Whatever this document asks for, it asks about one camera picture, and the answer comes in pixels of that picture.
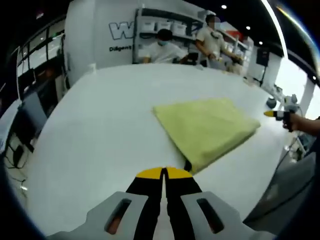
yellow towel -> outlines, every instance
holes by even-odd
[[[160,105],[153,112],[196,173],[247,140],[259,121],[228,98]]]

